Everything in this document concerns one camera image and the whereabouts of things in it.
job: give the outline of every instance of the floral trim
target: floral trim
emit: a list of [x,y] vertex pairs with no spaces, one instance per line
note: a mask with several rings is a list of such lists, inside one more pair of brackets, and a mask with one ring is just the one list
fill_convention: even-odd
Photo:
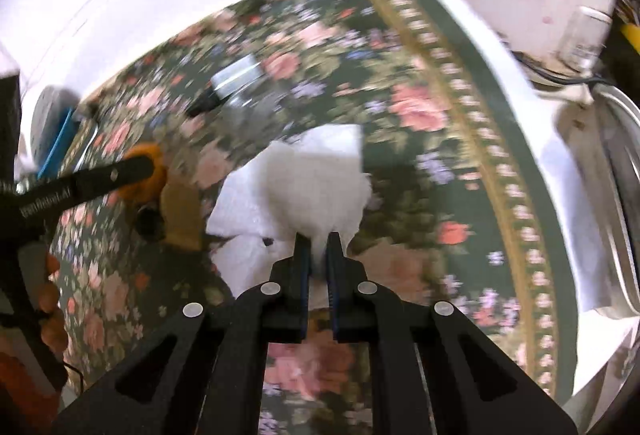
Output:
[[438,67],[443,94],[462,117],[466,140],[481,159],[479,171],[505,243],[526,330],[526,370],[550,395],[556,387],[558,325],[551,270],[540,225],[516,160],[506,147],[482,94],[457,61],[435,22],[413,0],[371,0],[402,42]]

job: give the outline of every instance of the silver screw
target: silver screw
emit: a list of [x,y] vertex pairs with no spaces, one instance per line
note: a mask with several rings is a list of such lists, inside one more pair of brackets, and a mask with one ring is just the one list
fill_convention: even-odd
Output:
[[434,306],[433,310],[436,311],[436,314],[440,314],[440,316],[451,316],[453,314],[453,306],[448,301],[438,301]]
[[361,281],[358,284],[358,292],[361,294],[375,294],[378,286],[372,281]]
[[260,287],[260,291],[262,292],[262,294],[272,296],[280,292],[280,285],[275,283],[274,281],[268,281],[267,283],[262,284],[262,287]]
[[182,308],[182,314],[187,316],[188,318],[197,318],[202,314],[204,307],[197,302],[188,303]]

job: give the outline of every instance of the orange sleeve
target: orange sleeve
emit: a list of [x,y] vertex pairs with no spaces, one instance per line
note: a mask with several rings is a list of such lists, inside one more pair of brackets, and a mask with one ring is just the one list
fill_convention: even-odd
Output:
[[0,352],[0,383],[6,388],[24,418],[46,433],[58,414],[60,394],[44,397],[36,390],[26,369],[15,357]]

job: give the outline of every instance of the white cloth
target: white cloth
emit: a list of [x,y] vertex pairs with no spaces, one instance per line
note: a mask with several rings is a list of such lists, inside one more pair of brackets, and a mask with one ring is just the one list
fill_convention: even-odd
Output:
[[361,168],[361,144],[358,125],[318,126],[294,144],[271,142],[229,174],[207,221],[207,233],[242,237],[230,241],[213,259],[235,296],[265,281],[271,264],[290,254],[280,256],[280,245],[264,247],[262,238],[292,242],[296,233],[310,238],[312,274],[324,276],[327,236],[337,231],[346,248],[371,196],[369,178]]

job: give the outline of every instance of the floral tablecloth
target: floral tablecloth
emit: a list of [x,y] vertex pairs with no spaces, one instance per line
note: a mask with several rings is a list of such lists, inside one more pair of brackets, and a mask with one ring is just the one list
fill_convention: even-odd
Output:
[[[244,0],[212,15],[104,86],[85,165],[156,141],[201,190],[204,218],[224,177],[266,145],[183,110],[248,53],[303,108],[286,141],[362,125],[373,195],[348,252],[370,279],[416,303],[450,299],[564,402],[577,313],[554,207],[500,86],[436,0]],[[64,170],[90,137],[85,124]],[[224,241],[191,254],[147,243],[116,194],[67,212],[52,246],[67,360],[91,384],[185,303],[231,299],[211,262]],[[301,345],[270,346],[258,431],[370,433],[369,384],[366,347],[337,345],[315,311]]]

